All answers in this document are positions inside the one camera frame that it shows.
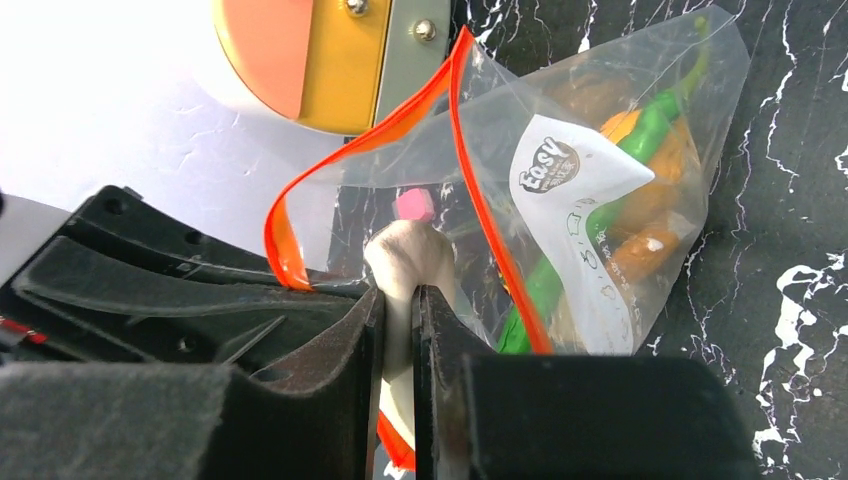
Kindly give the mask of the clear zip top bag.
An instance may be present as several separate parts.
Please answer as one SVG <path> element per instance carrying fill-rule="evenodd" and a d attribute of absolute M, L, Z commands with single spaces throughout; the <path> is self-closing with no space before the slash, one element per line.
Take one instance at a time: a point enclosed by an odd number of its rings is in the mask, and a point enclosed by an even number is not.
<path fill-rule="evenodd" d="M 624 193 L 649 180 L 635 167 L 604 175 L 580 172 L 542 194 L 520 176 L 552 176 L 541 153 L 552 138 L 585 154 L 614 152 L 599 130 L 567 113 L 549 86 L 585 73 L 631 81 L 625 104 L 641 108 L 682 79 L 698 57 L 694 20 L 709 23 L 705 75 L 685 113 L 694 155 L 681 182 L 678 212 L 695 227 L 668 261 L 637 290 L 647 312 L 630 353 L 589 353 L 552 343 L 523 283 L 563 227 L 558 214 L 580 194 Z M 707 216 L 708 190 L 749 66 L 733 16 L 708 6 L 592 47 L 525 76 L 493 59 L 468 29 L 435 75 L 387 118 L 288 185 L 273 204 L 265 246 L 281 283 L 300 290 L 352 286 L 373 278 L 368 242 L 404 218 L 404 194 L 446 188 L 435 216 L 423 222 L 442 232 L 455 255 L 454 310 L 461 322 L 503 354 L 630 355 L 645 341 Z"/>

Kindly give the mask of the yellow crinkled food piece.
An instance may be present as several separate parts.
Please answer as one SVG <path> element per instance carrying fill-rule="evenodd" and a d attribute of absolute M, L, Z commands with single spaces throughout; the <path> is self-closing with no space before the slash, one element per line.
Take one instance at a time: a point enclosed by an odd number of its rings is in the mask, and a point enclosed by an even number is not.
<path fill-rule="evenodd" d="M 620 214 L 608 230 L 620 243 L 608 265 L 616 266 L 629 282 L 653 274 L 681 243 L 683 235 L 672 232 L 668 221 L 681 193 L 686 156 L 693 151 L 688 123 L 679 118 L 648 162 L 655 179 L 624 198 Z"/>

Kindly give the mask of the green chili pepper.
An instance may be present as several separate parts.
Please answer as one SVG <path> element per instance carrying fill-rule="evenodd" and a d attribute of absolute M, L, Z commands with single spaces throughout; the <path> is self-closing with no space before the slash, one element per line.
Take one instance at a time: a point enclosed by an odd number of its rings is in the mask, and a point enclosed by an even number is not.
<path fill-rule="evenodd" d="M 648 162 L 671 132 L 675 120 L 685 119 L 690 97 L 706 73 L 709 23 L 699 16 L 693 28 L 699 39 L 698 57 L 688 73 L 641 108 L 620 112 L 600 128 L 600 135 L 614 145 L 614 152 L 587 153 L 579 160 L 573 148 L 548 138 L 541 145 L 541 153 L 552 163 L 552 177 L 538 180 L 533 171 L 520 176 L 522 188 L 542 194 L 564 183 L 577 182 L 580 172 L 607 175 L 640 167 L 652 174 L 649 180 L 629 183 L 624 193 L 580 194 L 559 212 L 564 224 L 551 244 L 552 251 L 540 255 L 523 283 L 524 292 L 540 316 L 542 330 L 549 334 L 552 343 L 589 353 L 628 354 L 641 333 L 647 309 L 637 288 L 662 266 L 638 282 L 627 281 L 616 266 L 608 265 L 620 245 L 608 230 L 617 220 L 624 198 L 655 179 Z M 678 212 L 678 202 L 672 208 L 668 226 L 683 235 L 682 243 L 695 227 Z"/>

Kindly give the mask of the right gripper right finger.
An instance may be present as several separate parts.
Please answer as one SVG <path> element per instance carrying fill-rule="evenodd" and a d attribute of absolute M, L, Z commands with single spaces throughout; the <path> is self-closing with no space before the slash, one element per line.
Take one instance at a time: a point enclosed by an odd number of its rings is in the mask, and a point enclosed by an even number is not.
<path fill-rule="evenodd" d="M 441 291 L 412 302 L 420 479 L 757 479 L 732 399 L 676 357 L 498 354 Z"/>

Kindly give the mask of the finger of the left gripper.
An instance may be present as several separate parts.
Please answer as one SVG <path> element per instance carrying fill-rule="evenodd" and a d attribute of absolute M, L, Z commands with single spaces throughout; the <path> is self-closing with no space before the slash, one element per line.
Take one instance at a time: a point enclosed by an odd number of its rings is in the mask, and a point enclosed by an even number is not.
<path fill-rule="evenodd" d="M 127 188 L 65 212 L 1 198 L 1 360 L 229 364 L 261 370 L 362 295 L 281 286 L 266 260 Z"/>

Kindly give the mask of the dark red apple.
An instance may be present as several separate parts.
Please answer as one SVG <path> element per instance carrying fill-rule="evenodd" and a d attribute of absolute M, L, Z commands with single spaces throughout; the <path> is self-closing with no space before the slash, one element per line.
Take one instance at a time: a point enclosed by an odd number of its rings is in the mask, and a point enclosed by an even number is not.
<path fill-rule="evenodd" d="M 592 127 L 625 110 L 631 81 L 618 74 L 585 73 L 551 85 L 547 94 L 567 113 Z"/>

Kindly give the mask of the garlic bulb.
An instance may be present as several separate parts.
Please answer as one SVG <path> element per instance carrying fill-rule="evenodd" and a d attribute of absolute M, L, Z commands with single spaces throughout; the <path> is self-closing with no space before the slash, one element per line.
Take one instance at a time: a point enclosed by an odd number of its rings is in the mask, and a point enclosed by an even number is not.
<path fill-rule="evenodd" d="M 395 220 L 366 245 L 364 259 L 386 303 L 380 409 L 392 431 L 415 448 L 412 300 L 423 285 L 439 288 L 455 305 L 455 255 L 451 241 L 428 223 Z"/>

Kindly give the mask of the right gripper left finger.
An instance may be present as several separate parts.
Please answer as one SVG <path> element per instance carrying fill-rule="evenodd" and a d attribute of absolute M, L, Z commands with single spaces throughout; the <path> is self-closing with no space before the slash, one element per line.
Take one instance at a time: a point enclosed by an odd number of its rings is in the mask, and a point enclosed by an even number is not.
<path fill-rule="evenodd" d="M 5 479 L 368 479 L 385 302 L 253 375 L 213 364 L 14 362 Z"/>

